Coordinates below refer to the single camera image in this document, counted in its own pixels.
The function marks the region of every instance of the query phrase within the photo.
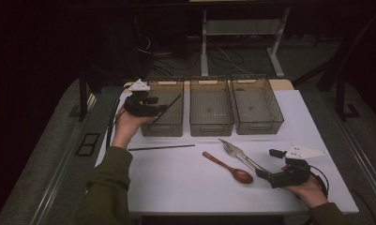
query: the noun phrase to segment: metal fork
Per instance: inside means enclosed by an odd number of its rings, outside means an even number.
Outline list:
[[[239,159],[241,162],[243,162],[244,164],[246,164],[246,166],[248,166],[250,169],[252,169],[254,172],[255,170],[257,170],[258,168],[255,167],[255,165],[252,165],[251,163],[249,163],[248,161],[242,159],[241,157],[239,157],[235,152],[234,150],[232,150],[232,148],[228,145],[228,144],[225,144],[223,143],[222,144],[223,148],[225,149],[226,153],[231,157],[231,158],[237,158]]]

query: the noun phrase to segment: white cable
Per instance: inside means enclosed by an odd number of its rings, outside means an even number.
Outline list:
[[[146,49],[145,49],[145,50],[148,50],[148,49],[149,49],[149,47],[150,47],[150,45],[151,45],[151,42],[150,42],[150,39],[149,39],[149,37],[148,37],[148,36],[145,36],[145,35],[139,35],[139,36],[142,36],[142,37],[146,38],[146,40],[147,40],[148,44],[147,44],[147,47],[146,47]]]
[[[148,53],[148,54],[151,54],[151,52],[148,52],[148,51],[145,51],[145,50],[142,50],[142,49],[137,49],[139,52],[142,52],[142,53]]]
[[[222,50],[222,49],[220,49],[219,47],[216,47],[221,53],[223,53],[228,59],[229,59],[229,61],[234,65],[234,67],[235,68],[238,68],[238,69],[240,69],[241,71],[243,71],[243,72],[246,72],[246,73],[248,73],[248,74],[253,74],[252,72],[249,72],[249,71],[246,71],[245,69],[242,69],[242,68],[240,68],[240,67],[238,67],[233,61],[232,61],[232,59]]]

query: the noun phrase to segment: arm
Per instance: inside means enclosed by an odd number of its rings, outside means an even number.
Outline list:
[[[150,117],[136,117],[122,108],[116,115],[112,146],[91,172],[75,224],[129,224],[128,169],[132,155],[126,149],[140,125]]]
[[[311,176],[300,186],[286,187],[297,195],[308,207],[309,215],[315,225],[350,225],[352,224],[337,208],[324,196],[317,180]]]

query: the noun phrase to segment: handle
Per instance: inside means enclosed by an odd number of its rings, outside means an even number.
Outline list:
[[[211,156],[211,154],[209,154],[209,153],[207,153],[207,152],[203,152],[203,156],[204,156],[205,158],[208,158],[208,159],[210,159],[211,161],[217,163],[218,165],[221,165],[221,166],[223,166],[223,167],[229,169],[229,170],[232,169],[232,167],[230,167],[230,166],[226,165],[225,163],[219,161],[216,157]]]

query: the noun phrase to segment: white table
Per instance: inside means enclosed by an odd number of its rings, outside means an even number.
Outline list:
[[[293,144],[326,150],[324,142],[300,93],[275,91],[285,122],[276,135],[237,135],[220,137],[244,150],[246,155],[271,173],[280,172],[284,159],[270,157],[268,150],[288,150]],[[271,188],[255,172],[222,148],[219,137],[191,137],[189,94],[185,94],[184,135],[182,137],[143,137],[138,131],[129,147],[196,144],[193,147],[133,151],[128,192],[129,210],[135,216],[148,215],[286,215],[305,213],[307,208],[293,194]],[[254,183],[243,185],[233,180],[226,169],[202,156],[206,151],[226,164],[248,171]],[[102,144],[97,165],[103,159]],[[330,156],[308,160],[322,170],[330,182],[329,200],[343,213],[358,208]]]

